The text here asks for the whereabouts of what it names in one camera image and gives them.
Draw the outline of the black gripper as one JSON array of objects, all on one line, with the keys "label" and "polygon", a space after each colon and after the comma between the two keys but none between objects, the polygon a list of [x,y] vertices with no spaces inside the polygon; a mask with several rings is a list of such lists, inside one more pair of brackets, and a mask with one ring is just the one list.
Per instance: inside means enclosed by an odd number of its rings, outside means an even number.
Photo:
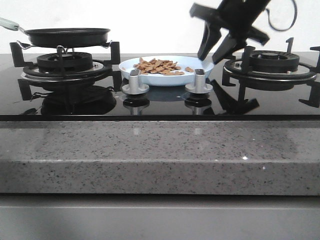
[{"label": "black gripper", "polygon": [[190,16],[205,21],[198,59],[203,61],[207,57],[220,40],[222,28],[229,30],[229,34],[213,54],[214,64],[243,49],[246,39],[265,45],[269,36],[253,27],[253,23],[268,3],[268,0],[223,0],[217,8],[194,3],[189,10]]}]

